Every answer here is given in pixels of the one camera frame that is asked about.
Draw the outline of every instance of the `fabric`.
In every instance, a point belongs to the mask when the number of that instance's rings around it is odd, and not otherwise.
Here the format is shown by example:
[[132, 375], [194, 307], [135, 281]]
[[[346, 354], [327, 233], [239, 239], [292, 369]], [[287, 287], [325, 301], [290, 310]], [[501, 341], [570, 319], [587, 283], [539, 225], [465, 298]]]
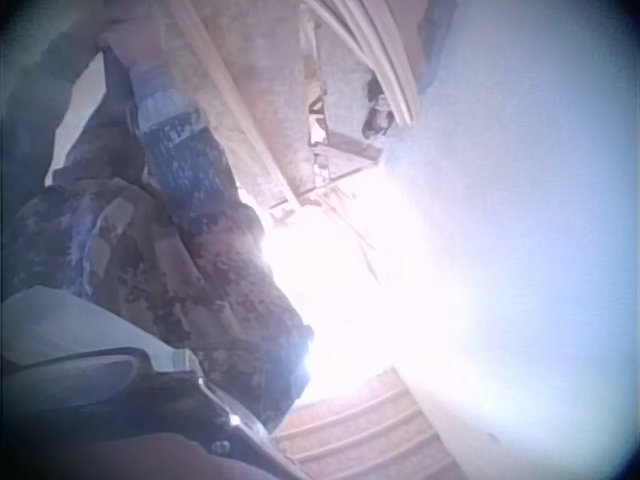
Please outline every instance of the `fabric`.
[[[8, 128], [29, 128], [30, 138], [13, 143], [3, 169], [29, 175], [21, 162], [36, 152], [41, 193], [6, 228], [3, 218], [2, 297], [36, 285], [62, 289], [189, 348], [208, 379], [272, 431], [308, 383], [312, 332], [262, 258], [262, 226], [239, 200], [206, 118], [161, 72], [155, 66], [134, 78], [137, 138], [107, 92], [47, 188], [41, 155], [50, 162], [52, 142], [46, 136], [49, 143], [34, 149], [42, 126], [21, 115], [36, 109], [24, 88], [62, 98], [71, 86], [39, 77], [14, 93], [18, 113], [5, 118], [21, 122]], [[68, 106], [59, 103], [46, 108]], [[64, 115], [49, 113], [58, 124]], [[55, 121], [42, 128], [55, 132]], [[145, 165], [150, 183], [142, 180]]]

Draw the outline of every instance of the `white wall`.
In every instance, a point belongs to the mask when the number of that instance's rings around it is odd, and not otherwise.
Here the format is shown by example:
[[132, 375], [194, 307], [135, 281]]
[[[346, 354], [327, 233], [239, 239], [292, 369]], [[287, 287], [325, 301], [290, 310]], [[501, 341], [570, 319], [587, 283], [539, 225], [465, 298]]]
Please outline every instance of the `white wall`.
[[460, 0], [388, 152], [397, 366], [470, 477], [598, 478], [635, 441], [637, 52], [586, 4]]

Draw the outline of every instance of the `camouflage uniform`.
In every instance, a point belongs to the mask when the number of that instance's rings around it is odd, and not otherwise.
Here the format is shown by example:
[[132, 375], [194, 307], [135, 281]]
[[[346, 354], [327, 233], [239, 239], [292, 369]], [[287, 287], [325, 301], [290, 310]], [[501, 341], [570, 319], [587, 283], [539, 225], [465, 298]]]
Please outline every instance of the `camouflage uniform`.
[[[56, 39], [3, 116], [3, 300], [62, 289], [190, 348], [273, 430], [308, 382], [312, 333], [262, 259], [260, 221], [205, 117], [164, 69], [132, 72], [134, 129], [107, 91], [44, 188], [55, 129], [93, 56], [61, 68], [56, 54], [73, 48]], [[141, 180], [145, 164], [155, 189]]]

